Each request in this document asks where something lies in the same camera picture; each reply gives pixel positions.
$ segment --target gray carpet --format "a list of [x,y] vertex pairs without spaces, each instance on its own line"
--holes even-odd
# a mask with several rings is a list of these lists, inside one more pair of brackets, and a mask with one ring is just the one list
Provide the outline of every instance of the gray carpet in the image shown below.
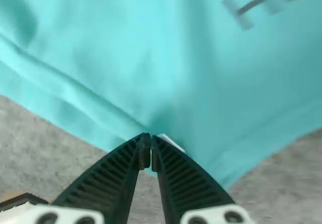
[[[322,131],[298,140],[230,189],[258,223],[322,223]],[[105,153],[0,97],[0,195],[54,199]],[[128,223],[165,223],[157,179],[142,173]]]

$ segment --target teal fabric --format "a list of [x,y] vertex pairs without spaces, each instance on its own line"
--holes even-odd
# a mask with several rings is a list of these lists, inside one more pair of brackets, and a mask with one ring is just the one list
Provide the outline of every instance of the teal fabric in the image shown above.
[[0,0],[0,93],[106,151],[166,133],[228,187],[322,127],[322,0],[252,1]]

